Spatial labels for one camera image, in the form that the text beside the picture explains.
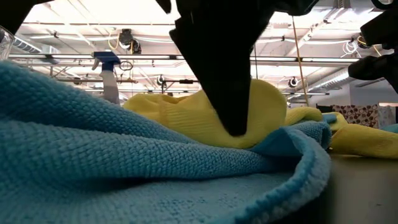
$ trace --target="table surface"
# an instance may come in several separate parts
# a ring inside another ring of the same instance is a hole
[[[325,191],[283,223],[398,223],[398,161],[332,156]]]

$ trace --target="ceiling light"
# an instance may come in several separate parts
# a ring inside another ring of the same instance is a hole
[[[358,58],[303,58],[303,62],[357,62]]]
[[[40,54],[10,54],[8,58],[45,58],[45,55]]]
[[[158,60],[170,59],[168,55],[118,55],[120,59],[136,59],[136,60]]]
[[[91,55],[66,55],[66,54],[59,54],[59,55],[51,55],[52,58],[55,59],[94,59]]]
[[[250,57],[250,60],[268,61],[268,62],[295,62],[295,57]]]

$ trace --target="textured fabric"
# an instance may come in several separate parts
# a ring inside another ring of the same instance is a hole
[[[347,125],[348,122],[344,119],[341,113],[332,112],[323,114],[324,120],[330,125],[332,133],[340,130],[343,126]]]
[[[212,147],[0,62],[1,223],[267,223],[317,197],[324,122]]]
[[[333,132],[331,152],[383,159],[398,159],[398,134],[358,124],[348,124],[338,113],[324,114]]]
[[[138,94],[123,107],[203,144],[238,149],[258,144],[282,125],[301,120],[322,121],[322,114],[315,108],[294,108],[286,112],[282,94],[261,80],[251,82],[248,130],[238,137],[225,130],[204,91],[182,98]]]
[[[377,121],[378,105],[332,105],[332,108],[333,112],[341,113],[349,124],[360,124],[371,128],[379,128],[379,123]]]
[[[396,108],[393,106],[379,106],[377,117],[379,129],[396,124]]]

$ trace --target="yellow towel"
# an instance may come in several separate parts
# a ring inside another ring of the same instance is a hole
[[[239,137],[225,131],[204,91],[184,98],[136,95],[124,107],[204,144],[238,149],[256,145],[284,125],[286,118],[285,97],[277,88],[260,80],[251,82],[248,130]],[[305,114],[289,114],[289,123],[305,117]]]
[[[278,89],[260,80],[251,83],[248,130],[240,137],[230,136],[225,131],[204,91],[181,98],[136,95],[124,107],[204,144],[237,149],[256,145],[283,125],[301,120],[323,120],[316,108],[286,110],[285,98]],[[332,153],[398,159],[398,134],[348,124],[343,115],[332,114],[337,118],[335,123],[330,124],[334,133]]]
[[[358,124],[347,124],[331,139],[336,154],[398,159],[398,134]]]

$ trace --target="metal rod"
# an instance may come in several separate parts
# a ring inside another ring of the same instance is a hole
[[[57,74],[55,74],[54,76],[52,76],[52,75],[50,75],[51,77],[53,77],[53,78],[55,78],[55,77],[57,77],[57,75],[59,75],[61,72],[66,72],[67,71],[67,66],[65,67],[65,68],[63,68],[61,71],[59,71]]]
[[[368,85],[372,85],[373,83],[378,83],[378,82],[381,82],[381,81],[384,81],[384,80],[386,80],[386,79],[385,79],[385,78],[379,78],[379,79],[377,79],[377,80],[372,80],[372,81],[363,82],[363,83],[361,83],[361,84],[355,85],[355,87],[361,88],[361,87],[365,87],[365,86],[368,86]]]
[[[93,90],[93,89],[82,89],[87,92],[104,92],[104,90]],[[162,93],[162,90],[119,90],[121,93]],[[197,90],[164,90],[164,93],[196,93]],[[302,95],[302,93],[290,93],[290,92],[282,92],[283,95]],[[329,93],[307,93],[308,95],[317,95],[317,96],[327,96]]]
[[[181,55],[118,55],[121,60],[180,60],[185,61],[184,57]],[[209,55],[209,58],[213,58],[217,60],[217,57],[225,57],[222,55]],[[10,54],[9,59],[45,59],[45,58],[54,58],[59,60],[94,60],[91,55],[88,54],[53,54],[53,55],[45,55],[45,54]],[[322,57],[303,57],[301,58],[301,62],[303,66],[316,66],[316,67],[347,67],[351,65],[353,62],[358,61],[359,58],[322,58]],[[252,64],[256,63],[254,57],[250,59]],[[285,66],[297,66],[299,64],[299,59],[297,57],[264,57],[257,56],[257,64],[258,65],[285,65]],[[88,64],[76,64],[76,65],[67,65],[67,66],[88,66]]]
[[[22,26],[64,26],[63,23],[57,22],[24,22]],[[97,23],[70,23],[71,26],[96,26],[96,27],[127,27],[127,26],[175,26],[174,24],[97,24]]]
[[[65,78],[58,78],[56,79],[58,82],[90,82],[90,83],[101,83],[103,80],[71,80]],[[118,83],[137,83],[137,80],[118,80]]]
[[[176,82],[176,81],[172,82],[172,83],[166,88],[166,90],[168,90],[172,85],[174,85],[175,82]]]

